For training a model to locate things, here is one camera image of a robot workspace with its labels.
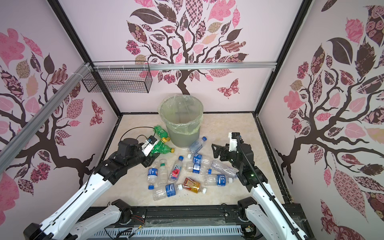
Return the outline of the long clear bottle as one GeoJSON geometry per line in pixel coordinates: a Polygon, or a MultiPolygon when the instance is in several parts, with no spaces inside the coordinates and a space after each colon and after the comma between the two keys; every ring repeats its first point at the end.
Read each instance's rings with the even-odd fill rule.
{"type": "Polygon", "coordinates": [[[237,178],[237,170],[232,168],[232,167],[229,167],[228,165],[220,162],[220,161],[217,161],[217,160],[213,160],[212,161],[212,165],[211,165],[212,169],[221,173],[221,174],[224,174],[226,175],[227,177],[230,177],[230,178],[233,178],[233,179],[236,179],[237,178]]]}

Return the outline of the clear bottle blue cap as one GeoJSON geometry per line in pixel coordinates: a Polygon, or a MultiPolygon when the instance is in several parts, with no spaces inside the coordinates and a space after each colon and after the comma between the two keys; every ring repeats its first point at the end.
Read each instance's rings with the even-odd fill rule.
{"type": "Polygon", "coordinates": [[[207,141],[207,138],[206,138],[206,137],[202,137],[201,139],[196,140],[195,142],[193,142],[193,143],[189,146],[189,148],[188,148],[189,152],[190,152],[192,155],[198,153],[198,152],[204,147],[206,141],[207,141]]]}

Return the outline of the green bottle bin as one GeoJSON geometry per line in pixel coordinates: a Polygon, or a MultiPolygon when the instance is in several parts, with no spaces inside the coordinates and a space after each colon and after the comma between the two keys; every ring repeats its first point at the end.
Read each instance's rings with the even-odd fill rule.
{"type": "Polygon", "coordinates": [[[171,140],[169,134],[160,125],[154,127],[156,135],[160,138],[163,143],[167,143],[171,140]]]}

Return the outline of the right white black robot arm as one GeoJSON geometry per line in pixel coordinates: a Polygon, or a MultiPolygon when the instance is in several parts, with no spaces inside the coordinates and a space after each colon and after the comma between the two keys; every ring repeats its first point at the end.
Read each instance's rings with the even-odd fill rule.
{"type": "Polygon", "coordinates": [[[263,172],[256,167],[248,144],[212,145],[214,158],[228,161],[238,170],[237,176],[251,196],[238,201],[240,218],[251,222],[266,240],[308,240],[309,236],[277,199],[263,172]]]}

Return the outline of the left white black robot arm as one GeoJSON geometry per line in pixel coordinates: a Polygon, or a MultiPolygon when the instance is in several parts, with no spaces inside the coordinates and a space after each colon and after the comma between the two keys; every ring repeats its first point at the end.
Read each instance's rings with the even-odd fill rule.
{"type": "Polygon", "coordinates": [[[61,208],[40,224],[31,223],[23,232],[27,240],[83,240],[101,228],[131,221],[131,206],[116,200],[99,213],[80,221],[81,216],[108,189],[125,176],[129,169],[149,167],[158,154],[151,151],[159,142],[154,136],[145,143],[127,138],[119,142],[118,150],[100,163],[89,180],[61,208]]]}

